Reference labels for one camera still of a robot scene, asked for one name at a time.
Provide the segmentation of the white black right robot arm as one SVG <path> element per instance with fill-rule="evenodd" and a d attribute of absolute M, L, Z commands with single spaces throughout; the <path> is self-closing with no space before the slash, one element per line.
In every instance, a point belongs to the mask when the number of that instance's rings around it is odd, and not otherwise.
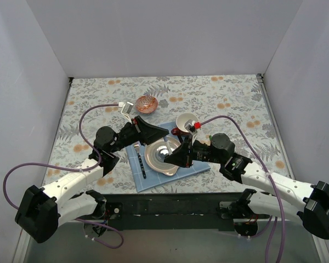
<path fill-rule="evenodd" d="M 190 167 L 193 161 L 220 164 L 219 171 L 225 178 L 262 190 L 244 192 L 237 204 L 242 217 L 266 214 L 285 218 L 329 240 L 329 184 L 310 184 L 267 172 L 250 158 L 237 154 L 235 144 L 224 133 L 213 135 L 210 145 L 187 137 L 164 158 L 164 162 L 182 168 Z"/>

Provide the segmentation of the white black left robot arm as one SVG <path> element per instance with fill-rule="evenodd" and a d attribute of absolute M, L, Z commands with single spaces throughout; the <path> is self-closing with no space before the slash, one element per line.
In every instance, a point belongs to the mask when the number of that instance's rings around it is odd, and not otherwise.
<path fill-rule="evenodd" d="M 113 170 L 119 160 L 114 152 L 136 142 L 150 145 L 168 134 L 167 129 L 148 124 L 139 116 L 118 133 L 108 126 L 99 128 L 94 150 L 79 168 L 41 188 L 31 186 L 25 191 L 15 222 L 37 243 L 43 243 L 70 220 L 85 215 L 102 218 L 106 212 L 105 197 L 94 190 L 80 191 Z"/>

